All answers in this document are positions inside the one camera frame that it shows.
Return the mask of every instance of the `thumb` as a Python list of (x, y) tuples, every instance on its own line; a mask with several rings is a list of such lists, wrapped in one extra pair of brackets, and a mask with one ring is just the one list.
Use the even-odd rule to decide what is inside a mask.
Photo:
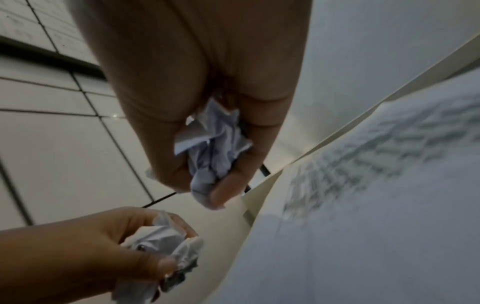
[(122, 247), (116, 248), (106, 260), (107, 275), (115, 278), (155, 281), (177, 269), (174, 258)]

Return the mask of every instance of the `wooden edge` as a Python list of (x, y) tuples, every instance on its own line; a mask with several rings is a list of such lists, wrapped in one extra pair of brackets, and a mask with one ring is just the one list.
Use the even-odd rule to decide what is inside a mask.
[[(434, 85), (452, 76), (456, 76), (457, 72), (462, 71), (464, 68), (477, 61), (479, 58), (480, 35), (476, 35), (468, 42), (456, 49), (453, 53), (428, 68), (425, 72), (421, 73), (420, 75), (412, 79), (410, 82), (400, 87), (394, 93), (385, 97), (379, 103), (377, 103), (367, 111), (363, 112), (343, 127), (339, 128), (333, 134), (322, 140), (314, 148), (310, 149), (307, 153), (305, 153), (290, 164), (293, 164), (296, 161), (314, 153), (316, 150), (328, 145), (335, 139), (352, 130), (359, 123), (368, 118), (382, 102), (396, 100), (400, 97)], [(241, 200), (253, 216), (256, 217), (258, 215), (267, 195), (270, 193), (273, 185), (282, 174), (282, 171), (283, 170), (280, 170), (277, 173), (270, 175), (268, 178), (258, 184), (255, 188), (242, 196)]]

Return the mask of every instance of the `crumpled white paper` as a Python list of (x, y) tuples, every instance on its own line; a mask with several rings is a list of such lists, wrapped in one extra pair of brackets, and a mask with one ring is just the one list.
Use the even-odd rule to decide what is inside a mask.
[[(175, 136), (175, 155), (188, 153), (191, 193), (208, 209), (216, 209), (210, 203), (215, 184), (228, 174), (240, 153), (252, 146), (242, 135), (239, 116), (239, 110), (229, 112), (212, 97), (206, 108)], [(155, 179), (151, 169), (146, 175)]]
[[(161, 211), (153, 221), (153, 226), (140, 227), (121, 246), (169, 255), (177, 261), (181, 270), (198, 259), (203, 246), (201, 237), (185, 239), (185, 235), (185, 231), (165, 211)], [(158, 282), (118, 280), (111, 297), (117, 304), (150, 304), (158, 287)]]

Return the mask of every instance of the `paper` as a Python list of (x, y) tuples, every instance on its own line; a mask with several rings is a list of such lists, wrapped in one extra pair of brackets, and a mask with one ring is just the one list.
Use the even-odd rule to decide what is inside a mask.
[[(196, 266), (203, 240), (200, 237), (185, 239), (185, 231), (176, 225), (164, 211), (154, 220), (153, 226), (141, 227), (136, 233), (128, 237), (122, 247), (132, 250), (154, 252), (165, 256), (173, 257), (178, 264), (178, 270), (173, 277), (165, 278), (169, 291), (177, 281), (178, 273), (184, 275), (184, 269), (189, 272), (192, 266)], [(155, 292), (159, 287), (158, 282), (147, 281), (124, 281), (119, 280), (112, 293), (112, 299), (117, 304), (150, 304)]]
[(479, 81), (385, 103), (284, 169), (209, 303), (480, 302)]
[[(175, 136), (175, 155), (188, 153), (191, 193), (208, 209), (216, 209), (210, 203), (215, 184), (228, 174), (240, 153), (252, 146), (242, 135), (239, 115), (238, 110), (229, 112), (210, 98), (205, 110)], [(151, 169), (146, 175), (155, 179)]]

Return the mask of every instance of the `human hand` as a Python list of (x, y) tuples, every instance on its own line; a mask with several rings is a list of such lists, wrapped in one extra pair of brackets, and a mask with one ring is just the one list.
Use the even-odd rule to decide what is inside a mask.
[(212, 191), (221, 206), (262, 165), (300, 74), (311, 0), (70, 0), (157, 179), (188, 191), (174, 136), (213, 89), (238, 108), (253, 147)]
[[(120, 247), (158, 212), (119, 208), (68, 221), (0, 232), (0, 302), (68, 303), (112, 291), (117, 279), (160, 281), (173, 258)], [(172, 220), (197, 234), (178, 215)]]

